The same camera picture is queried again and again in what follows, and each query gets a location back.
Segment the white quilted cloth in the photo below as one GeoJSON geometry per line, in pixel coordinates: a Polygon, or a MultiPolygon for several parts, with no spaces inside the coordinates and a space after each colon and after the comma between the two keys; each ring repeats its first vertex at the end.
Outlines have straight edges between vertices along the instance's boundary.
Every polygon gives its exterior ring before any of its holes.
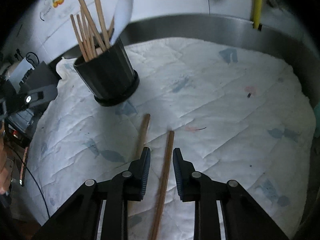
{"type": "MultiPolygon", "coordinates": [[[[185,38],[126,51],[140,85],[114,107],[95,102],[74,60],[57,65],[59,93],[38,123],[28,160],[50,213],[85,180],[104,181],[126,170],[142,117],[150,113],[148,185],[129,211],[129,239],[147,239],[150,232],[170,129],[174,147],[197,171],[239,181],[292,236],[306,200],[315,117],[291,66],[260,52],[185,38]]],[[[28,174],[26,187],[43,223],[44,203],[28,174]]],[[[171,164],[158,239],[192,239],[193,224],[194,203],[180,201],[171,164]]]]}

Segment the utensil holder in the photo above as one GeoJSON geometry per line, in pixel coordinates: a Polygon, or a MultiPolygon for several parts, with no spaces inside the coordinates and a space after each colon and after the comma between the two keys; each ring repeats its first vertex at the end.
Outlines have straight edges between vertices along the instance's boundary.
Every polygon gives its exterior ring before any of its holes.
{"type": "Polygon", "coordinates": [[[140,82],[120,39],[89,62],[79,57],[74,68],[102,106],[115,106],[127,100],[140,82]]]}

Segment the human hand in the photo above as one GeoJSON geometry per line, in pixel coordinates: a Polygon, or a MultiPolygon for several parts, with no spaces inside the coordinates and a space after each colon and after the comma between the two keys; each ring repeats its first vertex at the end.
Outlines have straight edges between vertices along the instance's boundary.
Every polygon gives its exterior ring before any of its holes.
{"type": "Polygon", "coordinates": [[[11,176],[5,167],[8,151],[10,149],[4,146],[3,137],[0,136],[0,194],[3,195],[10,186],[11,176]]]}

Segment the yellow tube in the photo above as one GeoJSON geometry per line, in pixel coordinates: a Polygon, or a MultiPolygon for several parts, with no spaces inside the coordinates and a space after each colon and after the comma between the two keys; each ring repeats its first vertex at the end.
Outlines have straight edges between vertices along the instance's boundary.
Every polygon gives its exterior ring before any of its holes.
{"type": "Polygon", "coordinates": [[[258,29],[260,24],[262,0],[254,0],[254,12],[253,12],[253,28],[258,29]]]}

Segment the white spoon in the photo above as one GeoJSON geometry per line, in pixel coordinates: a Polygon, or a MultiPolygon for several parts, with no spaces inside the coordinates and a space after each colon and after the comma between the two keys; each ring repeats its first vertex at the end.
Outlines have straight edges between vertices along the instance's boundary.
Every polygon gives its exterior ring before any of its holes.
{"type": "Polygon", "coordinates": [[[115,13],[113,15],[115,19],[115,30],[110,40],[111,46],[115,44],[120,34],[129,24],[132,15],[132,9],[133,0],[118,0],[118,3],[115,8],[115,13]]]}

